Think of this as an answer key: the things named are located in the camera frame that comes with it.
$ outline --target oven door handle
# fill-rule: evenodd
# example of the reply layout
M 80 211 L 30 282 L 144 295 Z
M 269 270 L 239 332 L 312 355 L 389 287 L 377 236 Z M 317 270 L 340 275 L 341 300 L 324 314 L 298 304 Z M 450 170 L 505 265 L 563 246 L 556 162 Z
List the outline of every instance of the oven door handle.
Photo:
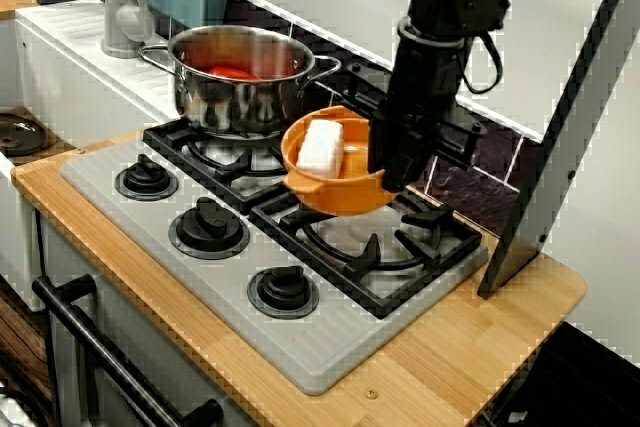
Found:
M 96 292 L 90 275 L 84 275 L 60 287 L 47 276 L 33 282 L 33 291 L 49 311 L 103 369 L 132 402 L 134 408 L 154 427 L 213 427 L 223 419 L 220 404 L 210 399 L 186 416 L 171 406 L 125 354 L 102 333 L 84 311 L 71 303 Z

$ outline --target stainless steel pot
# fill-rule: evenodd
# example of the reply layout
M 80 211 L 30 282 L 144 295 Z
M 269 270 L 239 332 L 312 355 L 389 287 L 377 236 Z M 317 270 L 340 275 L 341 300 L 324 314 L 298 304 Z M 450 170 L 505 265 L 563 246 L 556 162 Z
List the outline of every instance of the stainless steel pot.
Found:
M 165 50 L 172 69 L 147 53 Z M 175 77 L 178 113 L 219 137 L 271 137 L 309 112 L 302 108 L 304 89 L 342 67 L 333 57 L 314 56 L 287 36 L 252 27 L 219 25 L 186 30 L 167 46 L 138 50 L 146 62 Z M 317 59 L 335 67 L 310 75 Z M 237 80 L 207 73 L 211 67 L 247 72 L 260 80 Z

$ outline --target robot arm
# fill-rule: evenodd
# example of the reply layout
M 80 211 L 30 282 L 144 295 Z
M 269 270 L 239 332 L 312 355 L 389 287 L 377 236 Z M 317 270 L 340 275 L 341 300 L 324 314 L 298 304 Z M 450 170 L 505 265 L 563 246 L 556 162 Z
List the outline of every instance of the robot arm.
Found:
M 509 5 L 508 0 L 411 0 L 408 17 L 398 25 L 391 77 L 375 82 L 368 69 L 350 68 L 356 81 L 345 98 L 370 119 L 368 168 L 385 170 L 384 189 L 398 192 L 418 180 L 433 155 L 463 168 L 473 165 L 477 140 L 486 130 L 457 105 L 456 95 L 463 80 L 469 85 L 464 69 L 475 37 L 485 42 L 498 75 L 489 88 L 469 85 L 470 90 L 484 93 L 500 81 L 502 64 L 489 32 L 502 28 Z M 383 100 L 376 105 L 358 94 L 357 79 L 377 83 Z M 465 134 L 465 145 L 445 138 L 443 126 Z

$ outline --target pot lid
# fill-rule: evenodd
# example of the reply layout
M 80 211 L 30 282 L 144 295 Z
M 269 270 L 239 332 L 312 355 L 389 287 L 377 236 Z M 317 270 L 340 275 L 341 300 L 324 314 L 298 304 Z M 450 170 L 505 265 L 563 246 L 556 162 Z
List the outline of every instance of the pot lid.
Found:
M 47 134 L 35 122 L 12 114 L 0 114 L 0 152 L 6 157 L 30 155 L 47 143 Z

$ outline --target red food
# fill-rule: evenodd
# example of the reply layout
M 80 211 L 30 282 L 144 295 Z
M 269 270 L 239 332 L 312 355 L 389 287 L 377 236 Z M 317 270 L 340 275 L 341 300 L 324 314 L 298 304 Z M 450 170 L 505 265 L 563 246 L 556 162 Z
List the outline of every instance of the red food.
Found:
M 229 67 L 211 67 L 208 71 L 209 74 L 215 75 L 217 77 L 225 77 L 227 79 L 234 80 L 262 80 L 260 77 L 256 77 L 255 75 L 250 74 L 249 72 L 244 72 L 242 70 L 231 69 Z

